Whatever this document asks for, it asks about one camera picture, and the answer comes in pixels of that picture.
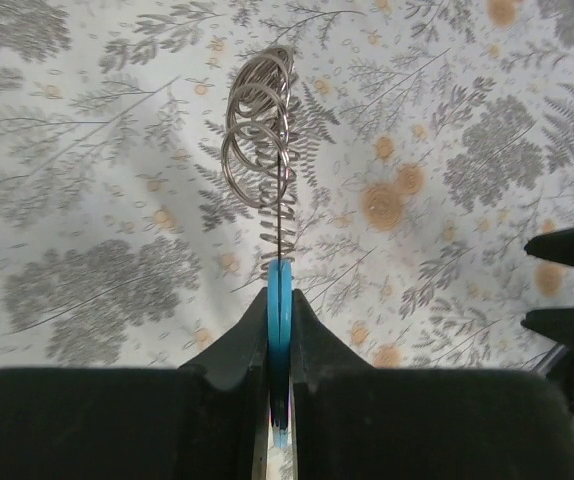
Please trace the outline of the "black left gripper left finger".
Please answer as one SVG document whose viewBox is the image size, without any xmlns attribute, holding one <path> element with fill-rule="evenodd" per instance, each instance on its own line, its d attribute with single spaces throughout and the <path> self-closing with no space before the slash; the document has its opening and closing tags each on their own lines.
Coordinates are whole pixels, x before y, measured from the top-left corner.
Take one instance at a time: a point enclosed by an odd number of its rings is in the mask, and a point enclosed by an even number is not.
<svg viewBox="0 0 574 480">
<path fill-rule="evenodd" d="M 176 368 L 0 369 L 0 479 L 262 479 L 267 294 Z"/>
</svg>

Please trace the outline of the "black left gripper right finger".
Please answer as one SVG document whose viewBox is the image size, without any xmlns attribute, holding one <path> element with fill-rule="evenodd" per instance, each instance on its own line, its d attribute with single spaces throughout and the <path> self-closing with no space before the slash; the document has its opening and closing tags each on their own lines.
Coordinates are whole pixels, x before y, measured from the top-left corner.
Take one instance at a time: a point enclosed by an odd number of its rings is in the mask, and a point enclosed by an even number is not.
<svg viewBox="0 0 574 480">
<path fill-rule="evenodd" d="M 574 479 L 574 434 L 541 377 L 376 368 L 301 291 L 291 337 L 298 479 Z"/>
</svg>

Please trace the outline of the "blue key tag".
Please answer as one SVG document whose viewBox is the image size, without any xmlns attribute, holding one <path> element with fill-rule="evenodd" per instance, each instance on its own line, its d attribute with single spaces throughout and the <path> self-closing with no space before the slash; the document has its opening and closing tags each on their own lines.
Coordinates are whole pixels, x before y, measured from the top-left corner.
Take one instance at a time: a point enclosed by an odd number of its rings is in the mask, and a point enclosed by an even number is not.
<svg viewBox="0 0 574 480">
<path fill-rule="evenodd" d="M 267 334 L 271 428 L 274 445 L 288 445 L 293 289 L 291 263 L 273 259 L 267 277 Z"/>
</svg>

